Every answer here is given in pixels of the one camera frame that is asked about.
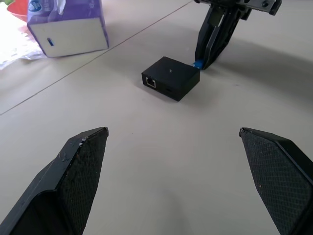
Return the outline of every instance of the tissue box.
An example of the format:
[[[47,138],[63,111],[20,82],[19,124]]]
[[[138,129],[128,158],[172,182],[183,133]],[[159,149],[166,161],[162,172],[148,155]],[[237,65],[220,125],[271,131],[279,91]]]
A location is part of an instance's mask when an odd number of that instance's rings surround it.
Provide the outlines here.
[[[30,0],[27,27],[47,57],[109,47],[101,0]]]

